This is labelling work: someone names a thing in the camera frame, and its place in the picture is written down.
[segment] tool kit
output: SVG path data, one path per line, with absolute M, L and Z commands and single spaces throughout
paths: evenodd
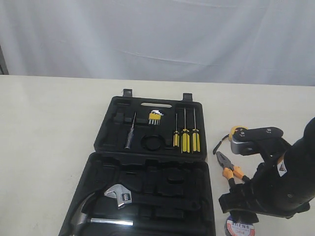
M 215 236 L 202 105 L 132 97 L 108 107 L 59 236 Z

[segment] round tool slot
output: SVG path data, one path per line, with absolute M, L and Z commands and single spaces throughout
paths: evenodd
M 145 136 L 141 140 L 141 145 L 149 151 L 157 151 L 164 147 L 164 138 L 160 135 Z

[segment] wrench head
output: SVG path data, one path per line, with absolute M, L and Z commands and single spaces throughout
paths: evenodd
M 115 184 L 104 192 L 105 197 L 116 198 L 118 209 L 132 203 L 131 191 L 121 184 Z

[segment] white curtain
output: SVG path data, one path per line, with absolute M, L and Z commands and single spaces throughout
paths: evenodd
M 0 0 L 10 74 L 315 86 L 314 0 Z

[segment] tape label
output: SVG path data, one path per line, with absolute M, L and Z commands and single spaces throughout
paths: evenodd
M 280 177 L 282 177 L 287 172 L 283 158 L 281 158 L 281 161 L 277 164 L 277 168 Z
M 255 229 L 253 225 L 235 223 L 232 220 L 227 220 L 226 227 L 232 236 L 254 236 L 255 235 Z

